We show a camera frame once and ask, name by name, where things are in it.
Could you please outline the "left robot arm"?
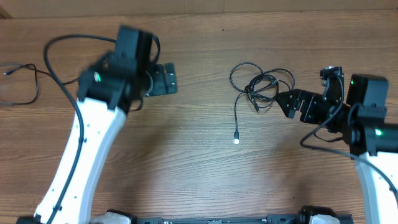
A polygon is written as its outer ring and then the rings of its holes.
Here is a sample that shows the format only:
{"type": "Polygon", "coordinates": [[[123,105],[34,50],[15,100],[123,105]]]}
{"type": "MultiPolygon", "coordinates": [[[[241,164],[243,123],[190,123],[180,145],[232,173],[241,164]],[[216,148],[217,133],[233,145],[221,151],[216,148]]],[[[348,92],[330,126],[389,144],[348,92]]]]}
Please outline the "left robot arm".
{"type": "Polygon", "coordinates": [[[73,126],[53,181],[31,217],[19,223],[136,223],[118,210],[91,216],[93,198],[109,150],[132,111],[132,102],[177,92],[175,67],[160,64],[151,49],[156,35],[121,26],[115,48],[81,73],[73,126]]]}

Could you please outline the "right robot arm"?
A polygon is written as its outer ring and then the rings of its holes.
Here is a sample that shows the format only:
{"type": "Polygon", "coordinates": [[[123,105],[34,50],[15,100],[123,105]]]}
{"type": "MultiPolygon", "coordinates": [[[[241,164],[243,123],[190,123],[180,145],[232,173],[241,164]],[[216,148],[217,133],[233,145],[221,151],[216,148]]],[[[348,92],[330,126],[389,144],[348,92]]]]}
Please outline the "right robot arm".
{"type": "Polygon", "coordinates": [[[286,117],[299,111],[301,122],[316,126],[300,140],[303,147],[327,151],[305,141],[321,128],[341,133],[349,152],[334,153],[354,160],[366,222],[397,223],[397,125],[385,122],[389,83],[384,77],[354,74],[345,92],[340,75],[327,79],[322,95],[296,89],[278,93],[276,101],[286,117]]]}

